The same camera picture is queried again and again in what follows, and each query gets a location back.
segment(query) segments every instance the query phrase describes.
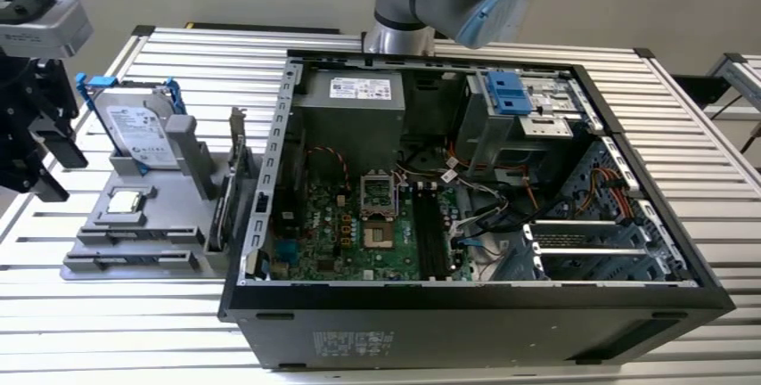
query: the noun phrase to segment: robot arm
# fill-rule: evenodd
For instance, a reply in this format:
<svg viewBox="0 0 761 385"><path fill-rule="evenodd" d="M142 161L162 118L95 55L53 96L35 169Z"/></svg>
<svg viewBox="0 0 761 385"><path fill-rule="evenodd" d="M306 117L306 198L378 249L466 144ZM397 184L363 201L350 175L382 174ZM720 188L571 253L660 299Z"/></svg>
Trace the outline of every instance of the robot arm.
<svg viewBox="0 0 761 385"><path fill-rule="evenodd" d="M433 54L434 29L479 48L506 24L517 0L375 0L375 26L365 36L369 53Z"/></svg>
<svg viewBox="0 0 761 385"><path fill-rule="evenodd" d="M65 201L41 161L37 140L67 168L87 167L74 143L79 108L61 58L92 26L79 0L0 0L0 185Z"/></svg>

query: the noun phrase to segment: metal slotted table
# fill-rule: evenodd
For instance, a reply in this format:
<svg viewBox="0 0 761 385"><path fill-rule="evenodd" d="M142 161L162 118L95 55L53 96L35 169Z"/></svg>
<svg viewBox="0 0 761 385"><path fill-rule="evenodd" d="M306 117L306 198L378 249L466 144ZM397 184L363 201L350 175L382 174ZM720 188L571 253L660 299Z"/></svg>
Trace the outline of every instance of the metal slotted table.
<svg viewBox="0 0 761 385"><path fill-rule="evenodd" d="M713 66L709 76L721 76L761 111L761 55L726 53Z"/></svg>
<svg viewBox="0 0 761 385"><path fill-rule="evenodd" d="M230 108L246 107L248 145L262 152L288 48L357 51L361 43L355 36L156 29L130 38L108 74L152 82L175 77L199 120L198 136L220 152L230 147ZM103 128L83 113L78 141L91 166L67 170L48 159L71 199L45 204L19 196L0 219L0 373L57 383L102 381L115 374L147 383L222 377L252 383L760 383L761 177L658 62L630 49L497 44L471 51L439 42L437 51L586 67L732 293L733 313L620 367L266 371L234 324L216 320L222 280L65 283L59 278L60 261L111 170ZM3 382L12 379L8 375Z"/></svg>

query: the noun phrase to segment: hard disk drive label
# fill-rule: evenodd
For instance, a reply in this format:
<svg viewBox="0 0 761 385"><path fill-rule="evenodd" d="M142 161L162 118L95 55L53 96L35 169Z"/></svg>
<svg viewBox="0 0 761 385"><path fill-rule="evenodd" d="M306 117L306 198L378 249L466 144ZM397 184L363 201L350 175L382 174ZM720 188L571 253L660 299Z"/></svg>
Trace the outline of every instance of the hard disk drive label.
<svg viewBox="0 0 761 385"><path fill-rule="evenodd" d="M130 106L108 106L107 111L132 158L148 167L176 167L178 161L156 113Z"/></svg>

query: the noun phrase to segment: power supply label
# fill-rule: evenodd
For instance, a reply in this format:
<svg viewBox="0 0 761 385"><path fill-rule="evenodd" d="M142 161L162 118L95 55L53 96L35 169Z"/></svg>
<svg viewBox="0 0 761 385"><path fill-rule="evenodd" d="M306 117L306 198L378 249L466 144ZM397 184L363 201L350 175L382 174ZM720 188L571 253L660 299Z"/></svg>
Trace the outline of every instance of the power supply label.
<svg viewBox="0 0 761 385"><path fill-rule="evenodd" d="M334 78L331 98L391 100L391 81L389 79Z"/></svg>
<svg viewBox="0 0 761 385"><path fill-rule="evenodd" d="M130 106L108 106L107 111L132 158L151 168L176 167L178 161L156 113Z"/></svg>
<svg viewBox="0 0 761 385"><path fill-rule="evenodd" d="M318 356L387 356L394 332L314 332Z"/></svg>

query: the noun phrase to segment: ram slot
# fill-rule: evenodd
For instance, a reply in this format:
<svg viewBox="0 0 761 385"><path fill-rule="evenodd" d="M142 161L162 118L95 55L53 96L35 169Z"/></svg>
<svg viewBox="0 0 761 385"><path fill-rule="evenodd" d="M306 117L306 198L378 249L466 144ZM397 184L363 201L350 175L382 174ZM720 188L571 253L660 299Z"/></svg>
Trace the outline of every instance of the ram slot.
<svg viewBox="0 0 761 385"><path fill-rule="evenodd" d="M418 242L419 279L429 280L434 277L437 280L443 280L449 276L447 251L442 240L443 222L435 191L418 190L415 192L413 214Z"/></svg>

